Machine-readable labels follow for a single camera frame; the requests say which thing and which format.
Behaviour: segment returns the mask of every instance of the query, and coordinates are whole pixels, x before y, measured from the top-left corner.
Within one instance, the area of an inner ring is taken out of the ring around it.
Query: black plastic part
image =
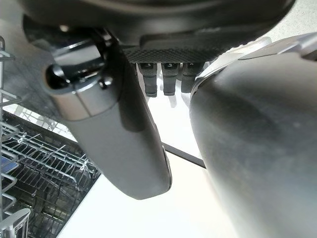
[[[182,93],[190,93],[192,91],[195,78],[202,71],[205,63],[184,63],[181,91]]]
[[[165,96],[175,95],[175,84],[179,66],[179,63],[161,64],[163,73],[163,92]]]
[[[317,62],[295,49],[238,60],[191,98],[197,144],[241,238],[317,237]]]
[[[104,90],[115,97],[114,91],[120,87],[120,97],[113,106],[96,116],[64,120],[64,123],[118,189],[135,199],[160,195],[170,189],[171,173],[157,127],[135,70],[120,54],[118,46],[109,48],[108,57],[107,70],[114,82],[122,81],[122,84],[111,84]]]
[[[175,147],[173,147],[171,145],[163,143],[163,146],[164,146],[164,149],[167,152],[169,152],[169,153],[171,153],[173,155],[176,155],[179,158],[182,158],[182,159],[184,159],[184,160],[186,160],[186,161],[188,161],[190,163],[193,163],[194,165],[198,165],[198,166],[200,166],[200,167],[202,167],[204,169],[206,168],[206,166],[204,164],[204,161],[202,159],[199,159],[199,158],[197,158],[195,156],[187,154],[186,152],[181,151],[181,150],[179,150],[179,149],[177,149],[177,148],[175,148]]]
[[[270,30],[294,0],[17,0],[48,25],[107,28],[131,62],[203,62]]]
[[[140,73],[143,75],[146,96],[155,98],[158,95],[158,65],[156,63],[139,63],[138,67]]]

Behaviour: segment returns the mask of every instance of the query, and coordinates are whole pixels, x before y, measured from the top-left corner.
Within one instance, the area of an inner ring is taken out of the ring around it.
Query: metal wire
[[[4,127],[3,133],[11,133],[11,129]],[[38,139],[38,135],[29,136],[18,133],[3,143],[3,148],[17,154],[19,162],[46,174],[49,179],[60,179],[75,186],[77,190],[87,190],[87,183],[95,176],[96,169],[88,167],[88,159],[78,157],[64,151],[65,145],[56,148]]]
[[[17,127],[19,132],[2,145],[18,157],[19,167],[10,172],[17,178],[9,190],[18,198],[13,208],[31,209],[29,237],[55,238],[99,172],[85,154],[71,153],[73,149],[66,144],[54,146],[35,131],[26,133],[23,125]],[[12,129],[4,125],[3,134],[10,133]]]

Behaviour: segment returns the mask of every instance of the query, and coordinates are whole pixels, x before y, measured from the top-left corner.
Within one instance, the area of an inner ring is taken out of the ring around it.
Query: white countertop
[[[236,237],[207,170],[167,155],[173,174],[169,192],[139,201],[101,176],[58,237]]]

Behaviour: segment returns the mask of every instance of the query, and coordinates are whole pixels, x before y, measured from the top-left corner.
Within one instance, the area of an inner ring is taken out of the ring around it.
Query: dark plastic body
[[[294,0],[17,0],[48,25],[106,27],[130,62],[206,62],[270,30]]]
[[[63,123],[113,185],[135,199],[165,193],[172,183],[169,162],[135,71],[117,48],[108,58],[107,77],[113,82],[105,88],[87,80],[71,91],[52,89],[47,77],[44,89]]]
[[[197,144],[241,238],[317,237],[316,50],[316,33],[274,43],[192,92]]]

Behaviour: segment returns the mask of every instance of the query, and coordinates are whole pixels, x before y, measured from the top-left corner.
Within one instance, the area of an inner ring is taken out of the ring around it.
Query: curved black plastic
[[[192,95],[197,144],[241,238],[317,237],[317,34],[305,39],[245,57]]]
[[[130,62],[205,62],[270,30],[294,0],[17,0],[49,25],[106,27]]]

